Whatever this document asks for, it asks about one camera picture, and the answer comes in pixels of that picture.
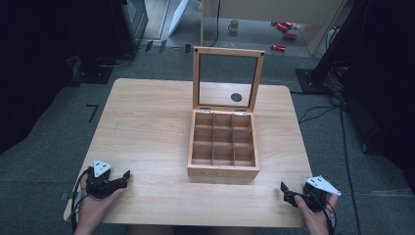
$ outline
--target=gray carpet floor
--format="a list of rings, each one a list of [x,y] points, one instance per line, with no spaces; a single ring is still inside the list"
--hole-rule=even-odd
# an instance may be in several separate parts
[[[192,80],[192,53],[184,48],[157,47],[115,68],[108,84],[66,87],[29,136],[0,158],[0,234],[70,234],[64,222],[69,192],[76,180],[114,81],[120,77]],[[295,68],[313,69],[318,59],[266,55],[261,84],[285,85],[300,91]],[[293,94],[298,118],[316,106],[330,106],[326,95]],[[94,108],[97,114],[90,120]],[[323,110],[307,114],[312,118]],[[346,130],[349,173],[361,234],[411,234],[415,200],[401,171],[383,156],[361,152],[361,139],[347,111],[335,109],[300,124],[314,175],[323,175],[343,192],[337,205],[337,234],[357,234],[347,177],[341,115]],[[96,234],[121,234],[124,225],[103,224]],[[203,227],[175,227],[177,234],[204,234]],[[258,228],[257,234],[306,234],[298,228]]]

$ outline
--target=wooden frame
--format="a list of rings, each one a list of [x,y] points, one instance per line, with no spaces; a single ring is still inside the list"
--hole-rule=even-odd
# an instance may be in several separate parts
[[[264,52],[256,50],[195,47],[193,71],[193,118],[189,145],[189,176],[219,176],[254,179],[259,173],[254,127],[254,104]],[[255,58],[248,105],[201,104],[201,56],[219,55]],[[224,86],[231,88],[235,84]],[[215,95],[215,88],[209,91]]]

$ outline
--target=wooden box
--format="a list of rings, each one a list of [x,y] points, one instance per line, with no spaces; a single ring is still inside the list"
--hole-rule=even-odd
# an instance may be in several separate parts
[[[263,58],[263,51],[194,48],[189,176],[254,179],[259,173],[254,104]]]

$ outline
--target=hand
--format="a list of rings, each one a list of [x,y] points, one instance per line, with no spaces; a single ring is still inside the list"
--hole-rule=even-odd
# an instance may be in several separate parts
[[[294,199],[296,200],[297,205],[299,206],[299,209],[301,210],[302,219],[304,220],[305,226],[308,229],[308,233],[310,235],[324,235],[329,234],[329,230],[327,227],[327,219],[324,215],[324,212],[313,212],[305,203],[304,199],[299,196],[295,195]],[[339,196],[332,194],[329,198],[329,204],[334,208],[336,206],[336,203],[339,199]],[[327,204],[326,208],[332,210],[332,208]]]
[[[80,181],[83,197],[86,196],[85,188],[87,178],[88,174],[85,174]],[[110,197],[105,199],[97,199],[92,195],[84,198],[79,204],[79,222],[74,234],[92,234],[107,214],[107,210],[110,205],[121,195],[123,190],[123,188],[117,189],[110,195]]]

